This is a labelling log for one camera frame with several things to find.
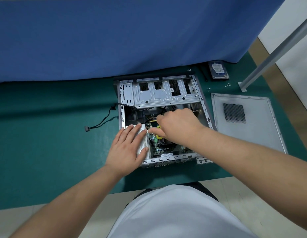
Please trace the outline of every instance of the brown baseboard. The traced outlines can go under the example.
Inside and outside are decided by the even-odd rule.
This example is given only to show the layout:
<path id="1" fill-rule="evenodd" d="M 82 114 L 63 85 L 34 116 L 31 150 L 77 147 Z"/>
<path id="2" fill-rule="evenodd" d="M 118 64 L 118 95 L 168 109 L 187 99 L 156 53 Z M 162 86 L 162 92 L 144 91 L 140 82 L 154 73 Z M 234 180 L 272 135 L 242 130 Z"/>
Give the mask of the brown baseboard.
<path id="1" fill-rule="evenodd" d="M 258 38 L 254 41 L 248 51 L 257 66 L 269 56 L 266 48 Z M 274 93 L 276 99 L 281 104 L 283 110 L 286 112 L 291 124 L 307 149 L 306 108 L 276 64 L 270 67 L 263 74 L 263 77 Z"/>

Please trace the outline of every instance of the yellow object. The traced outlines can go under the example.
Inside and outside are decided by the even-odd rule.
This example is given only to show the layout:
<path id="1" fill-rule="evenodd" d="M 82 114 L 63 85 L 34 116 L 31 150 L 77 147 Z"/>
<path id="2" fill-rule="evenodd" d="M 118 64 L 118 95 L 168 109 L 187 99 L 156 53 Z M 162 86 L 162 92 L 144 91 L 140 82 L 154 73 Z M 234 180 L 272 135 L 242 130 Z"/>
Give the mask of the yellow object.
<path id="1" fill-rule="evenodd" d="M 158 125 L 157 128 L 160 128 L 160 126 Z M 157 139 L 162 139 L 162 137 L 156 135 Z"/>

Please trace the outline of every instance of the person's left hand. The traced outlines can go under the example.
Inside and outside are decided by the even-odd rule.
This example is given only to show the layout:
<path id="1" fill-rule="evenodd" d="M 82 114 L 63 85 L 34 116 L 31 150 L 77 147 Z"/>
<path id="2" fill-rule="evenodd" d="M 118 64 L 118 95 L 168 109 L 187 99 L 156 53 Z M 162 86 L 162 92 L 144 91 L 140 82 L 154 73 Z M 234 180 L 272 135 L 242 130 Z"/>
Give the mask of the person's left hand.
<path id="1" fill-rule="evenodd" d="M 116 135 L 106 159 L 105 166 L 110 167 L 117 175 L 124 177 L 140 166 L 147 155 L 148 147 L 143 148 L 138 156 L 136 152 L 147 130 L 136 133 L 141 124 L 135 127 L 131 124 L 126 129 L 122 128 Z"/>

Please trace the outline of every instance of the hand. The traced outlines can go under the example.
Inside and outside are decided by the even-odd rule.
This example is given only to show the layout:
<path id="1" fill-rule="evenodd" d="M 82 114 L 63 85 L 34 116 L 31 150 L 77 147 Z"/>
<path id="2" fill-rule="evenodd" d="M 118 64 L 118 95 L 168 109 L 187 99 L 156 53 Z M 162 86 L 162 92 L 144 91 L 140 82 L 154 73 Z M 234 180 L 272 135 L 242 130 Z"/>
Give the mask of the hand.
<path id="1" fill-rule="evenodd" d="M 188 108 L 158 115 L 157 123 L 160 128 L 151 128 L 148 130 L 149 133 L 189 148 L 192 147 L 192 142 L 199 137 L 199 133 L 206 128 Z"/>
<path id="2" fill-rule="evenodd" d="M 135 137 L 140 128 L 140 123 L 135 127 L 131 124 L 126 129 L 122 128 L 109 149 L 105 166 L 110 167 L 121 177 L 129 175 L 138 168 L 149 150 L 143 148 L 140 154 L 136 156 L 139 145 L 147 133 L 145 129 Z"/>

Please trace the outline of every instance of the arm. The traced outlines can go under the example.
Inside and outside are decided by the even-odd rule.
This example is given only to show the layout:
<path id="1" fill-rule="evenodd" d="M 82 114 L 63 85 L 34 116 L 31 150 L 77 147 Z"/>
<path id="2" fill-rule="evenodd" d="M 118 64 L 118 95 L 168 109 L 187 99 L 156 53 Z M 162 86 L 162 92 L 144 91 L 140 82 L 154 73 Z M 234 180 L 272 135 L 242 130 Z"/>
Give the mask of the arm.
<path id="1" fill-rule="evenodd" d="M 122 177 L 138 168 L 145 158 L 148 148 L 136 157 L 140 142 L 146 135 L 144 130 L 135 137 L 140 127 L 121 129 L 102 168 L 44 206 L 11 238 L 78 237 L 108 192 Z"/>
<path id="2" fill-rule="evenodd" d="M 160 115 L 157 122 L 161 128 L 149 132 L 209 158 L 307 230 L 307 162 L 211 130 L 187 108 Z"/>

